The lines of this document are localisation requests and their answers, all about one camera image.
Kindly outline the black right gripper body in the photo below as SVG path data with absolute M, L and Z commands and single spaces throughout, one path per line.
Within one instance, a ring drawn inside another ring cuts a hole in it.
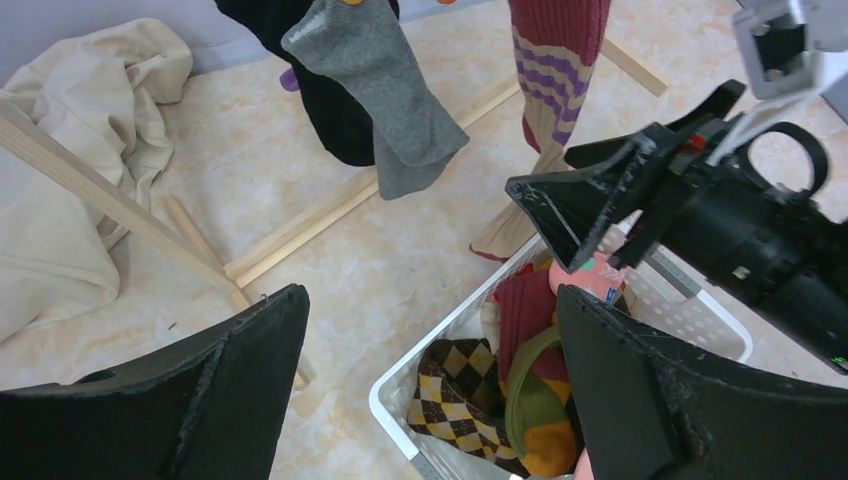
M 707 156 L 729 125 L 710 116 L 676 133 L 662 183 L 612 256 L 634 266 L 663 245 L 711 283 L 791 337 L 831 369 L 847 370 L 847 226 L 814 201 L 827 178 L 821 143 L 779 122 L 771 132 L 806 153 L 813 173 L 796 191 L 767 181 L 742 145 L 716 166 Z

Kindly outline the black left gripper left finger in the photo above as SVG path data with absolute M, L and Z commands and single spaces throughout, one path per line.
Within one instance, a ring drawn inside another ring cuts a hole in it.
M 268 478 L 309 310 L 291 284 L 75 383 L 3 391 L 2 477 Z

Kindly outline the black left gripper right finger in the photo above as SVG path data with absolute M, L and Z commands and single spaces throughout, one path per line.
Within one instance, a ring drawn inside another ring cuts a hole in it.
M 847 393 L 755 369 L 557 295 L 560 339 L 598 479 L 843 479 Z

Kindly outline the pink sock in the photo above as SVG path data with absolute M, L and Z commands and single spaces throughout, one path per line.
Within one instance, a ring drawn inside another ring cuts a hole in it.
M 634 270 L 625 267 L 617 270 L 608 264 L 610 255 L 621 244 L 622 232 L 614 227 L 599 244 L 595 253 L 574 273 L 566 272 L 557 260 L 551 259 L 548 265 L 548 283 L 556 294 L 560 285 L 574 285 L 587 291 L 594 297 L 614 304 L 623 294 L 628 279 Z

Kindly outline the purple orange sock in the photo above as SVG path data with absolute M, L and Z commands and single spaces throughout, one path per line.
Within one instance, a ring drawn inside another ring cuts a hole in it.
M 494 299 L 500 310 L 497 351 L 498 378 L 506 385 L 517 349 L 543 331 L 555 326 L 556 295 L 549 285 L 547 269 L 529 271 L 529 265 L 519 274 L 500 283 Z M 569 376 L 560 343 L 542 351 L 531 365 L 531 371 L 546 381 L 569 383 Z

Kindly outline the brown argyle sock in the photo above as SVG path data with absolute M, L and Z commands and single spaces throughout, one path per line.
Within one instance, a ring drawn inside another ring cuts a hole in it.
M 407 424 L 512 474 L 529 476 L 505 431 L 505 396 L 486 339 L 439 339 L 424 350 Z

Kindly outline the olive green orange sock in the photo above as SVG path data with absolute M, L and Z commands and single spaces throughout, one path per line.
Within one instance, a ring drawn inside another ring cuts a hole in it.
M 579 435 L 557 327 L 518 347 L 506 386 L 506 432 L 524 468 L 550 478 L 571 472 L 580 450 Z

